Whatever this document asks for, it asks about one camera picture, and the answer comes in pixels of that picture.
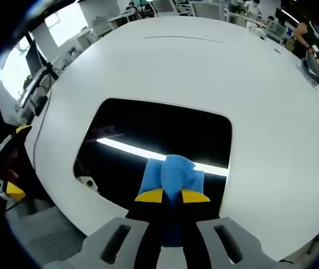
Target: gray chair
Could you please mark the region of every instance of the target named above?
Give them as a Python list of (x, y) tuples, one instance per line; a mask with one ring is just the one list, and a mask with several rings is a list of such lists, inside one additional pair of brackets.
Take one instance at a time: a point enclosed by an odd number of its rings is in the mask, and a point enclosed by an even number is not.
[(279, 44), (283, 42), (283, 37), (286, 32), (287, 28), (277, 22), (272, 22), (266, 28), (266, 36)]
[(156, 17), (179, 15), (173, 0), (154, 0), (149, 5)]
[(98, 16), (91, 22), (93, 35), (98, 38), (111, 31), (109, 19), (105, 16)]
[(190, 3), (194, 17), (213, 18), (225, 21), (224, 6), (220, 3)]

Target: fluorescent light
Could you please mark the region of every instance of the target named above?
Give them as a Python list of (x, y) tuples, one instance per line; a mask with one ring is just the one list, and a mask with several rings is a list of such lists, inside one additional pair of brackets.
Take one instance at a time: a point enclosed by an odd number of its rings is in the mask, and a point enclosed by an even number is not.
[(286, 14), (288, 17), (292, 18), (297, 24), (299, 24), (299, 21), (296, 18), (294, 18), (292, 15), (287, 13), (285, 10), (282, 10), (282, 13)]
[[(122, 150), (137, 156), (141, 156), (144, 158), (148, 159), (155, 159), (155, 160), (160, 160), (160, 161), (165, 161), (166, 160), (166, 155), (151, 152), (149, 150), (143, 150), (138, 147), (130, 146), (118, 141), (114, 141), (108, 138), (100, 138), (97, 140), (97, 142), (113, 147), (118, 150)], [(207, 164), (199, 164), (199, 163), (194, 163), (195, 167), (194, 170), (196, 171), (204, 171), (205, 173), (208, 174), (213, 174), (213, 175), (221, 175), (224, 177), (228, 176), (229, 170), (227, 168), (221, 168), (221, 167), (216, 167), (216, 166), (211, 166)]]
[(138, 147), (133, 147), (130, 145), (123, 144), (121, 142), (117, 142), (108, 138), (101, 138), (97, 140), (99, 143), (108, 145), (110, 147), (114, 147), (115, 149), (126, 151), (128, 153), (141, 156), (144, 158), (148, 159), (155, 159), (155, 160), (160, 160), (160, 161), (165, 161), (166, 160), (166, 155), (158, 154), (155, 152), (151, 152), (149, 150), (143, 150)]

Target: white table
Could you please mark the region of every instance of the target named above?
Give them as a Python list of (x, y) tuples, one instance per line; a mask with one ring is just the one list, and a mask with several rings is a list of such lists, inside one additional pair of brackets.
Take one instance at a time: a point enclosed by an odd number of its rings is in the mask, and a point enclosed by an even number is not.
[(243, 19), (243, 20), (245, 20), (245, 21), (251, 22), (252, 24), (258, 25), (258, 26), (261, 27), (262, 29), (265, 29), (265, 28), (266, 28), (266, 25), (263, 24), (262, 22), (256, 21), (256, 20), (253, 19), (253, 18), (249, 18), (249, 17), (247, 17), (247, 16), (240, 15), (240, 14), (238, 14), (238, 13), (228, 12), (228, 13), (227, 13), (227, 22), (230, 20), (230, 17), (241, 18), (241, 19)]
[[(127, 24), (89, 47), (54, 84), (37, 142), (37, 175), (89, 235), (126, 214), (73, 174), (104, 100), (150, 100), (224, 115), (233, 139), (220, 216), (282, 259), (319, 233), (319, 87), (298, 66), (284, 47), (226, 22), (177, 16)], [(42, 116), (26, 140), (30, 156)]]
[(119, 16), (117, 16), (117, 17), (114, 17), (114, 18), (109, 19), (109, 23), (110, 23), (111, 28), (112, 28), (113, 30), (115, 30), (115, 29), (117, 29), (118, 27), (120, 27), (122, 24), (119, 25), (119, 24), (118, 24), (118, 21), (119, 21), (119, 20), (122, 21), (122, 19), (124, 19), (124, 18), (127, 19), (127, 22), (130, 22), (130, 16), (135, 15), (135, 14), (136, 14), (135, 11), (129, 11), (129, 12), (127, 12), (127, 13), (124, 13), (124, 14), (121, 14), (121, 15), (119, 15)]

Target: blue cloth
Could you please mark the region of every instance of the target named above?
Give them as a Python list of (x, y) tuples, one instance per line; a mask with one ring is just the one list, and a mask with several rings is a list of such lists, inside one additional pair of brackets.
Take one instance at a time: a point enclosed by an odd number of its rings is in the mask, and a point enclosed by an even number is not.
[[(179, 155), (167, 155), (165, 161), (149, 159), (138, 194), (163, 188), (173, 215), (176, 216), (176, 201), (182, 189), (203, 193), (204, 172), (193, 170), (194, 166), (191, 160)], [(181, 245), (177, 227), (174, 227), (171, 233), (165, 234), (163, 245)]]

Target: computer monitor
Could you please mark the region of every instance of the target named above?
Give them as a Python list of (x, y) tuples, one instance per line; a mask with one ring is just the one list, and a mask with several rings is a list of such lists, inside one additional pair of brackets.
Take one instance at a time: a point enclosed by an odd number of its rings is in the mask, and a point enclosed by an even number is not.
[(29, 66), (30, 74), (34, 78), (35, 75), (41, 70), (46, 63), (45, 59), (40, 55), (33, 41), (30, 45), (29, 51), (26, 55), (27, 65)]
[(278, 18), (278, 23), (280, 25), (285, 25), (285, 22), (287, 21), (287, 17), (285, 14), (282, 13), (282, 11), (278, 8), (276, 8), (275, 17)]

